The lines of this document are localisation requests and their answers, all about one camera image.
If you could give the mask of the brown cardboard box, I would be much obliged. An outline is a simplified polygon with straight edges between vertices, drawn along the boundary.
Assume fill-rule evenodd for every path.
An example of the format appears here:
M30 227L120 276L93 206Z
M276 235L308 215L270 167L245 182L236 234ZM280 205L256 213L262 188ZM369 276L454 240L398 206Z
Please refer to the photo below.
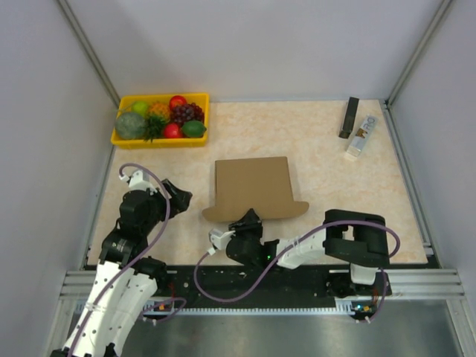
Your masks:
M308 202L294 199L287 157L215 161L215 205L203 217L232 222L250 209L261 219L291 219L308 211Z

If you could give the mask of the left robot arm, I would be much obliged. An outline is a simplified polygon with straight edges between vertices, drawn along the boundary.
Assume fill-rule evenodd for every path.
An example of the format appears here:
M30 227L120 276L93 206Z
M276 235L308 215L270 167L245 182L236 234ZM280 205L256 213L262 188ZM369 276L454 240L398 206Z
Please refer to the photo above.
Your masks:
M167 179L160 187L142 177L127 182L129 191L123 195L114 228L102 243L81 316L53 356L121 356L144 304L168 288L166 264L142 253L153 228L185 212L193 195Z

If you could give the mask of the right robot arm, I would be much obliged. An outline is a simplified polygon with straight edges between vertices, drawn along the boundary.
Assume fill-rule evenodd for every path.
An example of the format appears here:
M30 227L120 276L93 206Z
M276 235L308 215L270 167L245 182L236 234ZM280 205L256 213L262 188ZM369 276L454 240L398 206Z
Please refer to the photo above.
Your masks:
M350 272L327 285L331 293L343 298L366 293L374 286L377 271L389 266L389 233L382 216L332 209L325 212L322 226L302 236L261 242L262 220L250 209L212 240L215 248L244 266L294 270L322 256L342 260L349 264Z

